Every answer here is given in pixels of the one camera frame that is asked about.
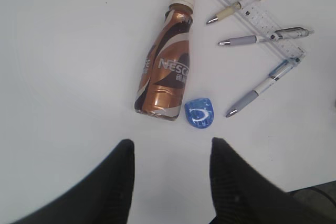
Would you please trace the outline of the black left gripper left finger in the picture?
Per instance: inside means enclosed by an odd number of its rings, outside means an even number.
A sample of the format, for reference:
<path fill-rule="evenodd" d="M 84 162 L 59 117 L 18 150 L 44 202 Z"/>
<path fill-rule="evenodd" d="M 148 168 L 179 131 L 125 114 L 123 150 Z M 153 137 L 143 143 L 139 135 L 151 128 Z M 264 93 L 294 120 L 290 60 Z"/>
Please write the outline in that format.
<path fill-rule="evenodd" d="M 82 181 L 17 223 L 127 223 L 134 188 L 134 143 L 122 140 Z"/>

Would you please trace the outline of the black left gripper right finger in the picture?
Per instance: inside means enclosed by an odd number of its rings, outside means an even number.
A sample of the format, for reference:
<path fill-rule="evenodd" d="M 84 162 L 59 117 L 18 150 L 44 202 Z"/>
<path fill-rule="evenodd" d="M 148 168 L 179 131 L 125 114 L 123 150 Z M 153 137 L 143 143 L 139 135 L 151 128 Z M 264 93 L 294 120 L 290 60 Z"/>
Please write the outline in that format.
<path fill-rule="evenodd" d="M 222 138 L 212 139 L 209 176 L 212 223 L 335 223 L 269 182 Z"/>

